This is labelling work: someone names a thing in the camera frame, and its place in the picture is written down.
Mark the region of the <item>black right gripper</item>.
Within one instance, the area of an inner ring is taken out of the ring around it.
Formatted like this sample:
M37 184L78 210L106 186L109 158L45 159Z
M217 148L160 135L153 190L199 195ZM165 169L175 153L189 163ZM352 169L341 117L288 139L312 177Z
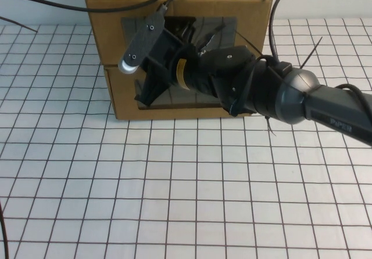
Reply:
M191 16L165 17L164 29L140 68L146 73L143 88L135 100L146 107L171 86L177 86L177 64L181 58L196 57L191 43L196 18Z

